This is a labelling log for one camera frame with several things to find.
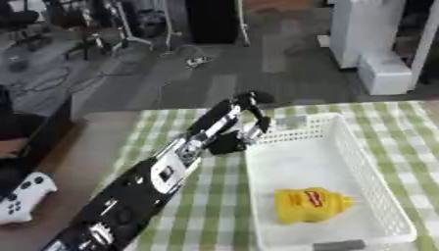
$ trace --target checkered tablecloth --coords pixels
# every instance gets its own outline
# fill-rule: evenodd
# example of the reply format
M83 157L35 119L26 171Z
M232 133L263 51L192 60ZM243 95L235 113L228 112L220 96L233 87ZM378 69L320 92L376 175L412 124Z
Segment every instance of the checkered tablecloth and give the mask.
M206 110L141 113L101 187L184 131ZM421 102L297 106L267 111L284 118L337 112L376 161L418 232L396 250L439 250L439 130ZM244 155L206 157L128 250L256 248Z

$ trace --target robotic arm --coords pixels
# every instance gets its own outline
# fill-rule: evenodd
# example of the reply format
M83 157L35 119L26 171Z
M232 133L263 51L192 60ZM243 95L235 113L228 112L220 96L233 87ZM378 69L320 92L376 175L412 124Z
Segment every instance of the robotic arm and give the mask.
M243 151L267 132L270 118L257 104L270 102L270 95L258 91L221 101L185 133L108 185L42 250L123 250L171 200L205 150L214 155ZM243 111L250 111L256 122L227 132Z

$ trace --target mustard bottle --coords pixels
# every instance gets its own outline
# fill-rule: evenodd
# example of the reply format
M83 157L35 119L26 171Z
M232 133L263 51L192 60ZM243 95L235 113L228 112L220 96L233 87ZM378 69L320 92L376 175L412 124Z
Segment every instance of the mustard bottle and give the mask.
M351 197L323 188L279 189L274 207L282 224L323 222L352 207Z

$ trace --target bottle label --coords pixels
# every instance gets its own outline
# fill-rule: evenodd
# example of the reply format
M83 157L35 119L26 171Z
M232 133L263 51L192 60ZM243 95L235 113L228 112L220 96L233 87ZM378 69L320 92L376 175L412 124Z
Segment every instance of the bottle label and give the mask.
M321 203L320 195L317 192L305 191L305 193L308 195L311 204L313 204L315 207L320 208L323 206L323 203Z

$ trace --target joystick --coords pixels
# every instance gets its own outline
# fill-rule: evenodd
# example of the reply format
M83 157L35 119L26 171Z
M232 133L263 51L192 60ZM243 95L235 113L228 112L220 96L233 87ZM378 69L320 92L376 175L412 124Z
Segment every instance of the joystick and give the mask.
M14 192L0 202L0 225L24 223L32 220L31 212L49 193L57 191L49 176L35 172L30 174Z

